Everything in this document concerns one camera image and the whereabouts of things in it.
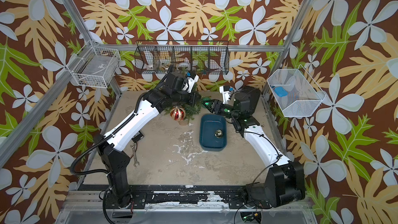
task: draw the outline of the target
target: table surface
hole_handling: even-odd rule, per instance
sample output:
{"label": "table surface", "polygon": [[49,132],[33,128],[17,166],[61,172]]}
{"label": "table surface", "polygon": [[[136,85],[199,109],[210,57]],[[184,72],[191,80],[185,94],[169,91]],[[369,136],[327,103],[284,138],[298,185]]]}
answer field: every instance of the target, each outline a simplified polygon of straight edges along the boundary
{"label": "table surface", "polygon": [[[142,91],[124,92],[109,123],[111,130],[134,110]],[[204,97],[222,100],[219,92],[200,92]],[[254,148],[235,133],[227,123],[227,145],[220,152],[204,151],[199,144],[200,120],[209,111],[202,108],[189,125],[179,125],[169,114],[160,113],[142,128],[144,137],[138,141],[137,159],[127,166],[129,184],[135,185],[245,185],[251,183],[264,164]],[[268,138],[274,142],[266,112],[261,101],[253,116],[263,127]],[[125,148],[132,154],[130,144]],[[90,169],[104,169],[101,158],[95,155]],[[266,177],[264,172],[260,180]],[[103,173],[87,175],[84,184],[108,184]]]}

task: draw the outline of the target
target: blue tray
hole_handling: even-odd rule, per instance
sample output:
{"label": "blue tray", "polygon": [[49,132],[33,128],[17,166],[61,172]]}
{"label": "blue tray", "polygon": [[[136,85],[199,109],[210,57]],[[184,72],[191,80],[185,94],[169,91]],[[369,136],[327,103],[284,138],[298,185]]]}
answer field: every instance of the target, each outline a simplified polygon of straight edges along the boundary
{"label": "blue tray", "polygon": [[[223,136],[215,136],[221,130]],[[224,117],[216,114],[205,114],[200,123],[199,143],[206,151],[219,152],[226,147],[226,121]]]}

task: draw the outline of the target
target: white robot arm segment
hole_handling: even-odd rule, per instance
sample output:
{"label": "white robot arm segment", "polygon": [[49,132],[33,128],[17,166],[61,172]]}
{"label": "white robot arm segment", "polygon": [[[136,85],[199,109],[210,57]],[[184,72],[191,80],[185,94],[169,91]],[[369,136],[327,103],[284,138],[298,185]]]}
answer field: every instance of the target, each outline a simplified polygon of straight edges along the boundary
{"label": "white robot arm segment", "polygon": [[155,107],[151,107],[151,103],[149,101],[141,101],[137,113],[130,113],[119,125],[105,133],[105,136],[112,135],[112,132],[117,127],[122,125],[122,123],[124,123],[132,114],[136,116],[133,117],[132,120],[130,120],[122,129],[120,129],[114,137],[107,141],[109,144],[114,145],[113,148],[115,150],[120,152],[123,151],[132,137],[151,119],[156,117],[159,112]]}
{"label": "white robot arm segment", "polygon": [[268,138],[261,126],[255,125],[245,129],[244,138],[253,146],[266,167],[276,161],[278,161],[276,162],[277,165],[284,165],[290,161],[290,159],[283,155],[273,144],[270,143],[270,141],[260,135],[264,135]]}

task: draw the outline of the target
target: blue sponge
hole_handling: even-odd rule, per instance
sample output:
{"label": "blue sponge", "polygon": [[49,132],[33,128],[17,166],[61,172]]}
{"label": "blue sponge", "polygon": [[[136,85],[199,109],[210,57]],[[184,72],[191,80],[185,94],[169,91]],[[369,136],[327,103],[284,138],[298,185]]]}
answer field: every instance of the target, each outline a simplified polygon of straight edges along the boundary
{"label": "blue sponge", "polygon": [[288,92],[287,92],[285,89],[283,89],[283,87],[276,87],[276,88],[274,88],[274,92],[275,92],[276,95],[279,96],[279,97],[283,97],[283,96],[288,95]]}

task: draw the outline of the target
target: red ornament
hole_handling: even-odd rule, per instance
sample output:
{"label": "red ornament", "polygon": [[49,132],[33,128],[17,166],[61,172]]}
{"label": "red ornament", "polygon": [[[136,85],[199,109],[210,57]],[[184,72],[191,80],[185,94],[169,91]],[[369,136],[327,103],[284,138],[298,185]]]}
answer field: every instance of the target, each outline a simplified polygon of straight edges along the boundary
{"label": "red ornament", "polygon": [[170,112],[170,116],[175,121],[182,121],[185,118],[185,109],[183,107],[173,107]]}

